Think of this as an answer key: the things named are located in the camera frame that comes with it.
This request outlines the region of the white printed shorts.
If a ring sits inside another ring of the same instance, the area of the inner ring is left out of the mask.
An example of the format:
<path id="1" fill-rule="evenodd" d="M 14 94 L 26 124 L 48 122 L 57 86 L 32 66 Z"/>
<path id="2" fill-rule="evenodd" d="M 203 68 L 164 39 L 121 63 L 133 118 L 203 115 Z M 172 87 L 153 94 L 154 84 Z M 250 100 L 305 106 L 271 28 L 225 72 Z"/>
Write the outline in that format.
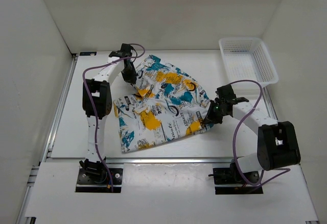
<path id="1" fill-rule="evenodd" d="M 149 55 L 136 67 L 134 94 L 113 102 L 122 153 L 145 150 L 207 132 L 210 99 L 203 87 L 177 66 Z"/>

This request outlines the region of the dark label sticker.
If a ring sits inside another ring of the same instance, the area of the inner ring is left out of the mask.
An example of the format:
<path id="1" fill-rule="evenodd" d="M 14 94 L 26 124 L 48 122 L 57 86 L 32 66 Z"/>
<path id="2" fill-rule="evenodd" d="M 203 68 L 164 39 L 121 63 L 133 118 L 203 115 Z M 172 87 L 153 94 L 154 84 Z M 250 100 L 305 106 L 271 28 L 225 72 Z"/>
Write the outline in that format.
<path id="1" fill-rule="evenodd" d="M 97 52 L 80 52 L 79 56 L 96 56 Z"/>

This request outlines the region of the aluminium rail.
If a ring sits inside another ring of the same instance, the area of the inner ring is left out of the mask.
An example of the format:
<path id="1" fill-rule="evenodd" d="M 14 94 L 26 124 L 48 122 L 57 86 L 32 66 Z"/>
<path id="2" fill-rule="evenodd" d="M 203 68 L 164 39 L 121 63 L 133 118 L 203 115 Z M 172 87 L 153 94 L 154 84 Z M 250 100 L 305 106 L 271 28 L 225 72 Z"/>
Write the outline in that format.
<path id="1" fill-rule="evenodd" d="M 107 158 L 107 164 L 148 164 L 148 163 L 230 163 L 230 157 L 209 157 L 209 158 Z"/>

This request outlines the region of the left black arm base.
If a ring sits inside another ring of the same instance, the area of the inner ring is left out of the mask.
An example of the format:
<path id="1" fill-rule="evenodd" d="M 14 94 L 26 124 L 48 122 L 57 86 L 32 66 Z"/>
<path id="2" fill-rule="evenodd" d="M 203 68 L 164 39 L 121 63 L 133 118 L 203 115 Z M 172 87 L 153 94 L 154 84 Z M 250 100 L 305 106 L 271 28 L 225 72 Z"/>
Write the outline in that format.
<path id="1" fill-rule="evenodd" d="M 78 193 L 121 193 L 123 168 L 105 168 L 103 163 L 80 161 L 75 192 Z"/>

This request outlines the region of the white plastic mesh basket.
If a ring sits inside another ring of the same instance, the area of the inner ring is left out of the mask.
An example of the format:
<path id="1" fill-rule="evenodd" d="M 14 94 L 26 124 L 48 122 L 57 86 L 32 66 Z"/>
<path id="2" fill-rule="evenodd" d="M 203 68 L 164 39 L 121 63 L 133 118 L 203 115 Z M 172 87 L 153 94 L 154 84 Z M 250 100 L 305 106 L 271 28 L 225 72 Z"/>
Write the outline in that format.
<path id="1" fill-rule="evenodd" d="M 254 80 L 262 87 L 278 82 L 269 51 L 260 38 L 222 38 L 219 48 L 229 82 Z"/>

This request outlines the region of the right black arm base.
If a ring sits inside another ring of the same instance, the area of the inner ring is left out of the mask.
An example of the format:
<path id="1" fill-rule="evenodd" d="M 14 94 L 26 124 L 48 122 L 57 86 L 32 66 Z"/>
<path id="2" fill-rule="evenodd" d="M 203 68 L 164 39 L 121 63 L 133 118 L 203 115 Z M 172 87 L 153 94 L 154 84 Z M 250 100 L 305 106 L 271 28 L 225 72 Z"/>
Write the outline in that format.
<path id="1" fill-rule="evenodd" d="M 260 181 L 263 178 L 262 170 L 244 173 L 246 179 L 254 184 L 248 184 L 233 166 L 232 158 L 212 158 L 212 172 L 208 177 L 214 181 L 216 195 L 253 195 L 263 194 Z"/>

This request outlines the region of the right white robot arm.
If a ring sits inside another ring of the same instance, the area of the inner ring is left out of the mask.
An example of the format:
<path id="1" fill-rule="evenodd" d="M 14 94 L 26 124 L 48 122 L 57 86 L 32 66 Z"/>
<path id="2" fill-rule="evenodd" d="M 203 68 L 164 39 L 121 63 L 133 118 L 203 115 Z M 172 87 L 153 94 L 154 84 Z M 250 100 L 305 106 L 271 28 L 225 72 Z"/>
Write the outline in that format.
<path id="1" fill-rule="evenodd" d="M 243 182 L 248 172 L 270 171 L 300 163 L 301 155 L 292 123 L 266 116 L 248 99 L 237 97 L 231 85 L 217 88 L 216 94 L 217 97 L 210 101 L 202 124 L 221 124 L 224 116 L 231 116 L 258 137 L 255 153 L 236 158 L 230 164 L 229 176 L 232 181 Z"/>

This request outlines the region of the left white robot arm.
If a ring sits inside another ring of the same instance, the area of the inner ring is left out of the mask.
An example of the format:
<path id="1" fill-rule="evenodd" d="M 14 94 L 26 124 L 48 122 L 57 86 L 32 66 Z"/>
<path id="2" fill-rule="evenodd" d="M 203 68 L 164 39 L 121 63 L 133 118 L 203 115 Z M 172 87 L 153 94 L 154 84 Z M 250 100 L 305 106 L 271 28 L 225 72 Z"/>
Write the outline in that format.
<path id="1" fill-rule="evenodd" d="M 132 59 L 136 50 L 131 44 L 123 43 L 120 50 L 112 51 L 106 64 L 89 67 L 82 73 L 82 108 L 88 122 L 88 146 L 85 159 L 80 161 L 84 170 L 95 183 L 107 178 L 104 154 L 104 130 L 106 118 L 112 109 L 111 85 L 121 74 L 124 81 L 135 84 L 137 73 Z"/>

